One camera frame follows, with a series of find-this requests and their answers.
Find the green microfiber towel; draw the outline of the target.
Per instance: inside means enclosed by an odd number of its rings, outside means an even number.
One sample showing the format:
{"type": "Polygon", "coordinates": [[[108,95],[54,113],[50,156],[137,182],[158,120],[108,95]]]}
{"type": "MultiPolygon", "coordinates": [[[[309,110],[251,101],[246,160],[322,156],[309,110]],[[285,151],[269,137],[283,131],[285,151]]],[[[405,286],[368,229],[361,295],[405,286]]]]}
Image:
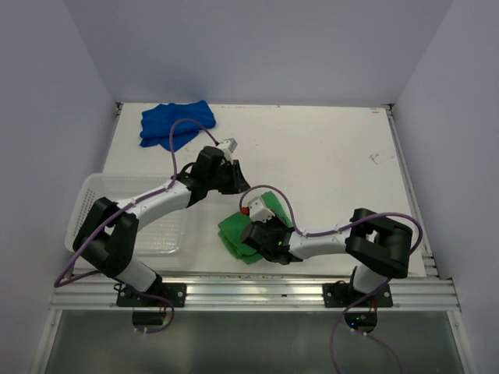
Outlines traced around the green microfiber towel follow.
{"type": "MultiPolygon", "coordinates": [[[[273,192],[265,192],[260,196],[266,206],[272,210],[285,224],[290,227],[291,220],[281,202],[273,192]]],[[[249,217],[236,212],[225,218],[218,224],[218,236],[225,248],[236,259],[243,261],[246,265],[252,265],[263,259],[256,250],[241,242],[243,230],[251,223],[249,217]]]]}

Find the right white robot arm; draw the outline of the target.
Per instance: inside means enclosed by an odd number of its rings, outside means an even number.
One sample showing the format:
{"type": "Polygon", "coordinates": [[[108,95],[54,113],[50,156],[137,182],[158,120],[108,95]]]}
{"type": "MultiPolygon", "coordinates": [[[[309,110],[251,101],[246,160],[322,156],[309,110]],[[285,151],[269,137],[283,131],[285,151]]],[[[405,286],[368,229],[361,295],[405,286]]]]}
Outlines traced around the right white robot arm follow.
{"type": "Polygon", "coordinates": [[[409,273],[413,230],[392,214],[359,208],[345,228],[330,234],[300,234],[282,219],[252,221],[241,234],[241,242],[268,262],[289,265],[318,256],[348,254],[360,264],[350,277],[347,295],[354,305],[366,305],[375,289],[409,273]]]}

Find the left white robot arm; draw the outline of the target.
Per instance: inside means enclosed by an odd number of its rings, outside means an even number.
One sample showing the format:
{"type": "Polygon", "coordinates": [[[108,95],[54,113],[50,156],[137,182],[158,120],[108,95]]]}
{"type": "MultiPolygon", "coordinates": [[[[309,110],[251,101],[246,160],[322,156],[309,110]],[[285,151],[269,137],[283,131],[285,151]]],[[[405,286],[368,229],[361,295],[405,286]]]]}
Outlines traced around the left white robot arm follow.
{"type": "Polygon", "coordinates": [[[162,296],[159,275],[134,256],[137,234],[205,199],[210,191],[222,195],[247,191],[250,185],[232,157],[234,151],[231,139],[206,146],[193,163],[156,189],[119,201],[96,200],[73,241],[73,251],[106,277],[134,288],[142,304],[157,304],[162,296]]]}

